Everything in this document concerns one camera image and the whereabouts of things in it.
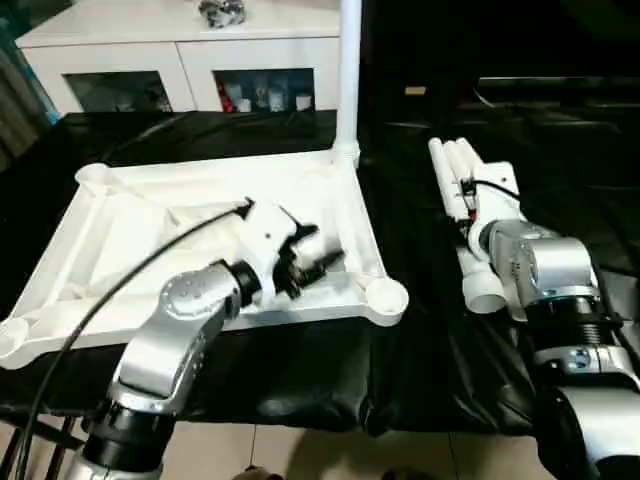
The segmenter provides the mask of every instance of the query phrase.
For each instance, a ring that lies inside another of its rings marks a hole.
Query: white tray
[[[108,168],[76,174],[79,187],[9,318],[0,324],[0,366],[20,368],[61,347],[98,298],[134,264],[195,223],[245,197],[270,201],[320,231],[302,256],[339,242],[341,265],[290,301],[266,310],[250,306],[225,330],[352,316],[397,323],[408,294],[387,277],[350,165],[328,151]],[[153,311],[172,275],[224,258],[238,260],[227,219],[180,244],[152,264],[92,320],[74,348],[127,342]]]

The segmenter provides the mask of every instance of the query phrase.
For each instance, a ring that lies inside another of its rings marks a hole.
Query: glass cabinet door
[[[337,37],[181,42],[178,49],[198,110],[337,107]]]
[[[85,112],[171,112],[158,72],[64,75]]]
[[[61,115],[195,108],[175,43],[22,50]]]
[[[212,72],[223,112],[315,110],[312,68]]]

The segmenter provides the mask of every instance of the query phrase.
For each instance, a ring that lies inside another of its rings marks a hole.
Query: floor
[[[59,426],[56,418],[44,421]],[[76,436],[86,438],[79,426]],[[0,452],[10,428],[0,426]],[[53,446],[35,443],[32,480],[44,479]],[[63,471],[72,454],[65,456]],[[374,480],[412,467],[435,480],[550,480],[534,439],[458,433],[391,432],[373,439],[278,426],[179,423],[165,455],[163,480],[232,480],[249,465],[287,480]]]

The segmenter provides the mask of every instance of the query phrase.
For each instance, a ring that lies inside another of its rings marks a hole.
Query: silver robotic arm
[[[102,412],[76,454],[69,480],[155,480],[176,417],[185,406],[206,347],[227,320],[280,291],[291,297],[342,256],[328,252],[306,268],[295,244],[317,231],[279,207],[253,205],[241,234],[242,261],[221,260],[170,279],[151,317],[124,350]]]
[[[491,264],[531,334],[543,464],[562,479],[638,478],[640,379],[585,246],[522,220],[485,228]]]
[[[526,220],[513,168],[464,139],[429,142],[467,306],[526,322],[538,453],[559,479],[640,478],[640,380],[584,244]]]

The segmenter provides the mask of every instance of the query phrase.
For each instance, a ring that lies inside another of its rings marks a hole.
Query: black plastic sheet
[[[364,428],[530,433],[534,391],[526,327],[464,309],[449,223],[427,141],[466,136],[485,161],[514,165],[526,215],[581,238],[598,260],[638,270],[640,187],[633,114],[595,111],[460,115],[436,129],[361,129],[358,171],[389,274],[410,305],[392,328],[364,319],[224,333],[210,348],[183,418]],[[112,166],[329,148],[331,113],[243,119],[215,113],[71,115],[0,175],[5,317],[68,205],[82,165]],[[15,199],[27,195],[46,202]],[[607,275],[614,306],[636,315],[636,280]],[[630,342],[638,344],[629,324]],[[54,414],[97,407],[122,346],[73,351],[46,399]],[[51,361],[0,370],[0,410],[25,411]]]

